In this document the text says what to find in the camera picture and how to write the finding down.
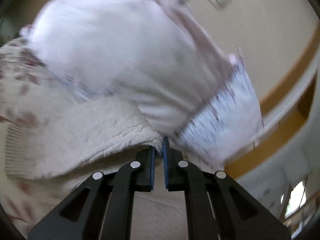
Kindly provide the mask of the beige cable knit sweater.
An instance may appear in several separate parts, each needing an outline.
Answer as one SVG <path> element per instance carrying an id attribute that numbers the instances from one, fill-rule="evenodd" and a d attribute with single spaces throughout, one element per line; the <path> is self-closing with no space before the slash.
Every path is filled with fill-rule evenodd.
<path id="1" fill-rule="evenodd" d="M 136 105 L 115 97 L 92 100 L 43 126 L 10 125 L 4 167 L 9 177 L 50 179 L 129 148 L 161 151 L 162 141 Z"/>

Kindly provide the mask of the wooden padded headboard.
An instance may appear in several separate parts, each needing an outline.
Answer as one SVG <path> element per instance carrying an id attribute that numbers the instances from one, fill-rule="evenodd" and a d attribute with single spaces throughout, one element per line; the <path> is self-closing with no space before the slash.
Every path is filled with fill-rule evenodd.
<path id="1" fill-rule="evenodd" d="M 238 155 L 226 162 L 225 170 L 238 179 L 271 160 L 304 126 L 310 113 L 317 77 L 319 28 L 280 83 L 262 100 L 265 129 Z"/>

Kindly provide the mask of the floral bed quilt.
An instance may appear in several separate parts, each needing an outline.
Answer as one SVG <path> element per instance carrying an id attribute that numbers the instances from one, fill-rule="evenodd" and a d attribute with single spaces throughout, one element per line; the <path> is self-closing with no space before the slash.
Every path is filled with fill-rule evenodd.
<path id="1" fill-rule="evenodd" d="M 5 145 L 10 125 L 43 126 L 65 109 L 89 101 L 92 100 L 84 100 L 65 88 L 31 53 L 24 38 L 1 47 L 1 205 L 22 236 L 27 236 L 37 222 L 92 173 L 115 172 L 132 161 L 136 152 L 148 147 L 129 148 L 60 177 L 28 180 L 7 176 Z"/>

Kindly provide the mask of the pink tree print pillow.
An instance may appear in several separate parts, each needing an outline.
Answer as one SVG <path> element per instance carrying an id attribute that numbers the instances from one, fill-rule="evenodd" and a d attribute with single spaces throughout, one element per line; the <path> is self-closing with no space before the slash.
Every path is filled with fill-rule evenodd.
<path id="1" fill-rule="evenodd" d="M 50 0 L 20 35 L 77 94 L 134 101 L 175 148 L 210 164 L 263 127 L 242 57 L 217 48 L 183 0 Z"/>

